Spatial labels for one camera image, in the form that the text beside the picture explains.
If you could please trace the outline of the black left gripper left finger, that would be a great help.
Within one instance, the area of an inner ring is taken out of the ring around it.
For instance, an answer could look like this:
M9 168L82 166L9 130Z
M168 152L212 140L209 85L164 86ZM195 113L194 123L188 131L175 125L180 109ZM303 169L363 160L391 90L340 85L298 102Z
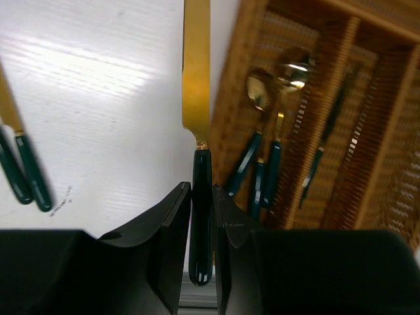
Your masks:
M82 230L1 231L2 314L176 314L191 187L94 238Z

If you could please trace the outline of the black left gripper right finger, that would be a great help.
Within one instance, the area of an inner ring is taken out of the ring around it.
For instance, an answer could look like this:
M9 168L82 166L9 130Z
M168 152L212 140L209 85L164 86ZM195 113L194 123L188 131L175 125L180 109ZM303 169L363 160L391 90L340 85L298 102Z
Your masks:
M419 267L386 230L267 230L214 186L220 314L418 314Z

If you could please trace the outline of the small gold spoon green handle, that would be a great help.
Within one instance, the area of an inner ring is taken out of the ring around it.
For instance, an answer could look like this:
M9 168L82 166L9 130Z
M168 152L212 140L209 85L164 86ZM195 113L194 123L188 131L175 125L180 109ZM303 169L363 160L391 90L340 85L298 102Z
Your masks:
M251 68L245 78L245 95L247 103L252 107L249 113L253 114L251 125L253 133L226 180L224 189L230 197L235 196L239 191L250 165L257 155L263 138L264 125L270 116L273 94L273 76L264 68Z

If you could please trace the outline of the large gold spoon green handle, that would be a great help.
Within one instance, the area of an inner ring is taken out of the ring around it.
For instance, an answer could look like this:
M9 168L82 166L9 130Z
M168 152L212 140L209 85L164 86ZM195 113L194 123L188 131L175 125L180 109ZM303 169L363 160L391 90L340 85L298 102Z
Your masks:
M268 209L274 201L277 181L280 177L280 163L284 150L283 129L287 117L287 105L290 98L306 85L314 61L310 51L302 47L286 50L278 59L274 78L276 81L276 100L280 102L276 116L274 140L270 147L270 155L266 165L265 184L261 206Z

